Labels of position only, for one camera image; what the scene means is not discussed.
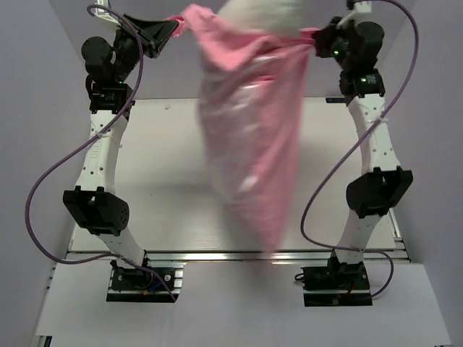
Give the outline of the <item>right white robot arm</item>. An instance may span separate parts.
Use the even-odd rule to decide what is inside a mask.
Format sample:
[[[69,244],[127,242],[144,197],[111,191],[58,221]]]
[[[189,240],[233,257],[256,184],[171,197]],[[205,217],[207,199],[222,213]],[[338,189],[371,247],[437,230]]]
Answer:
[[[326,271],[335,288],[352,281],[351,267],[363,261],[375,227],[413,181],[412,172],[404,170],[396,157],[383,114],[386,90],[375,68],[383,37],[377,23],[341,17],[333,17],[314,35],[317,56],[333,58],[341,67],[339,87],[356,127],[362,159],[360,177],[346,189],[349,216],[334,250],[338,263]]]

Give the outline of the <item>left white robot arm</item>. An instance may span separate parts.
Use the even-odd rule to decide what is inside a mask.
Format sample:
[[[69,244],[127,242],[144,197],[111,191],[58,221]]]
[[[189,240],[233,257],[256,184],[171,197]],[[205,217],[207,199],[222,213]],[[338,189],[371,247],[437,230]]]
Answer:
[[[129,205],[116,196],[115,171],[119,148],[129,122],[133,89],[125,80],[141,56],[155,59],[179,23],[175,20],[144,21],[131,16],[116,27],[113,43],[88,38],[81,54],[88,73],[90,140],[74,189],[63,194],[63,203],[76,224],[98,237],[113,253],[135,263],[128,280],[146,288],[153,271],[143,264],[145,251],[128,228]]]

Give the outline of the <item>white pillow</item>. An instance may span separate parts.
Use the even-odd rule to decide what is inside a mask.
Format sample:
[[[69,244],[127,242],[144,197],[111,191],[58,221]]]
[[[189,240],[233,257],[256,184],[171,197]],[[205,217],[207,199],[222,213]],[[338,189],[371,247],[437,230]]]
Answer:
[[[296,36],[306,10],[306,1],[300,0],[232,0],[217,15],[238,29]]]

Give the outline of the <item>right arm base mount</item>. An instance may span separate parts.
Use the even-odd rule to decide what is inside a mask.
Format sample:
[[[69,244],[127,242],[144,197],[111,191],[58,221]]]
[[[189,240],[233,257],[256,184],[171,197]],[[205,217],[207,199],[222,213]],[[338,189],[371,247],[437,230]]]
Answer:
[[[365,268],[358,274],[332,276],[327,267],[302,267],[294,276],[302,285],[305,307],[369,307],[373,305]]]

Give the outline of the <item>pink pillowcase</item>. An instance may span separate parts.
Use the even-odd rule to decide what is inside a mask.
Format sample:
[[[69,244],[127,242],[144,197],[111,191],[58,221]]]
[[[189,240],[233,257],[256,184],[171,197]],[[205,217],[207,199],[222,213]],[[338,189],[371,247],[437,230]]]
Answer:
[[[192,33],[200,49],[197,119],[211,186],[239,227],[274,252],[297,183],[315,28],[299,26],[288,35],[243,28],[199,4],[175,20],[174,35]]]

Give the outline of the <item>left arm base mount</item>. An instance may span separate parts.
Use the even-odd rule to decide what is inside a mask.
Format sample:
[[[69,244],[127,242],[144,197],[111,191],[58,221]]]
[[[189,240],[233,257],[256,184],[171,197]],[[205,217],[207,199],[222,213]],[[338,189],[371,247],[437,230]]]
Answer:
[[[107,302],[119,303],[173,303],[171,295],[152,273],[135,268],[122,267],[116,260],[110,261],[112,270],[106,294]],[[164,281],[175,299],[180,293],[179,268],[162,265],[150,267]]]

